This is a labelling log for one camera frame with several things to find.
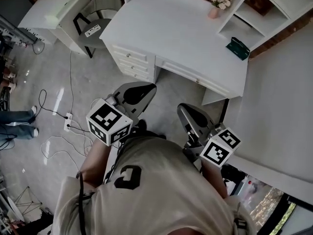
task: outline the printed number on shirt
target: printed number on shirt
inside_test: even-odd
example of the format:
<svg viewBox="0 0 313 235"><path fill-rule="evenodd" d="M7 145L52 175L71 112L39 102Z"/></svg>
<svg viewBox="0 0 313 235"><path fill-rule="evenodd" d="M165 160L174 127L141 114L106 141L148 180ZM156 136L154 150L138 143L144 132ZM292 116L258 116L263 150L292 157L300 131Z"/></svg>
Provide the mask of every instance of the printed number on shirt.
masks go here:
<svg viewBox="0 0 313 235"><path fill-rule="evenodd" d="M121 169L121 177L116 179L116 188L133 190L140 186L141 168L137 165L126 165Z"/></svg>

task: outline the white desk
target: white desk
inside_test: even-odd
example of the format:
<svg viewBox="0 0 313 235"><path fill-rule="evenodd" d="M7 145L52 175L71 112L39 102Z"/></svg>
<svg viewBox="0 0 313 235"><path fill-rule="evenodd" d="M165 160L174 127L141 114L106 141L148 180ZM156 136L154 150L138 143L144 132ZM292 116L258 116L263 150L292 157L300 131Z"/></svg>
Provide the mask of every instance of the white desk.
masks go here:
<svg viewBox="0 0 313 235"><path fill-rule="evenodd" d="M222 20L207 17L205 0L131 0L113 17L100 39L121 71L156 82L159 67L202 84L202 104L242 96L247 59L242 61L217 34Z"/></svg>
<svg viewBox="0 0 313 235"><path fill-rule="evenodd" d="M72 51L86 55L77 43L78 33L73 19L90 0L38 0L19 24L44 43L54 44L58 38Z"/></svg>

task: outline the desk drawer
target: desk drawer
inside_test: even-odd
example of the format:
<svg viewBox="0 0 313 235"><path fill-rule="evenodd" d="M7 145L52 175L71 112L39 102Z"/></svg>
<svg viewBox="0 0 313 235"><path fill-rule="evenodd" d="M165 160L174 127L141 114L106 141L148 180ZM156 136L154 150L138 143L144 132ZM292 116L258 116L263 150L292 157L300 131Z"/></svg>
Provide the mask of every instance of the desk drawer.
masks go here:
<svg viewBox="0 0 313 235"><path fill-rule="evenodd" d="M134 73L134 72L132 72L132 71L130 71L130 70L126 70L126 69L123 69L123 68L122 68L121 71L122 71L124 74L126 74L126 75L128 75L128 76L135 77L135 78L137 78L137 79L139 79L139 80L143 80L143 81L146 81L146 82L149 82L150 80L152 80L152 79L149 78L148 76L141 75L141 74L136 74L136 73Z"/></svg>
<svg viewBox="0 0 313 235"><path fill-rule="evenodd" d="M129 47L121 47L118 45L111 45L114 55L119 58L135 61L139 64L154 66L155 56L150 53L146 53L142 50L135 50Z"/></svg>
<svg viewBox="0 0 313 235"><path fill-rule="evenodd" d="M129 62L127 60L123 60L123 59L118 59L119 61L119 65L125 69L129 69L133 72L137 72L143 75L154 75L154 69L149 69L147 67Z"/></svg>
<svg viewBox="0 0 313 235"><path fill-rule="evenodd" d="M156 66L159 66L161 68L164 68L166 70L174 72L178 75L186 77L186 78L188 78L188 79L190 79L196 83L199 83L199 84L205 86L206 88L209 88L210 90L213 90L213 91L217 92L218 94L221 94L225 97L227 97L227 95L229 95L228 90L222 88L219 85L216 85L215 83L209 81L208 79L205 79L199 75L194 74L193 72L189 71L189 69L184 67L183 65L174 63L174 62L169 61L169 60L165 60L165 59L160 58L160 57L156 57Z"/></svg>

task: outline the power strip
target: power strip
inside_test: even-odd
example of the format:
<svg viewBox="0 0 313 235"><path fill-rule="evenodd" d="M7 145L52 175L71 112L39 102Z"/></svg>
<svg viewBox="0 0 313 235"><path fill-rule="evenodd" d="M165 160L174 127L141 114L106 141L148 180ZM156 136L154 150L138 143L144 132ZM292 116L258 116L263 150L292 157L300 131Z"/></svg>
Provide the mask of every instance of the power strip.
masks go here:
<svg viewBox="0 0 313 235"><path fill-rule="evenodd" d="M92 27L90 30L86 31L85 36L90 37L93 33L97 32L100 29L101 29L100 25L97 24L96 26Z"/></svg>
<svg viewBox="0 0 313 235"><path fill-rule="evenodd" d="M73 119L73 114L71 113L67 113L67 119L65 119L65 122L64 122L64 130L65 131L69 131L69 128L67 125L70 125L70 123L72 122L72 119Z"/></svg>

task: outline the flower vase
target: flower vase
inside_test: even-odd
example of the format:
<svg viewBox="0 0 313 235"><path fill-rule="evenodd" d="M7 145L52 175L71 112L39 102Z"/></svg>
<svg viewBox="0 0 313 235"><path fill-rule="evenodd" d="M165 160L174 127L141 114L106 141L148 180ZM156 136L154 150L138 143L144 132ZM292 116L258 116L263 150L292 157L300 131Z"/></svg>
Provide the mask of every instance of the flower vase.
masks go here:
<svg viewBox="0 0 313 235"><path fill-rule="evenodd" d="M219 11L220 9L218 7L212 7L212 9L210 10L210 12L207 14L207 16L209 18L215 19L217 17L219 17Z"/></svg>

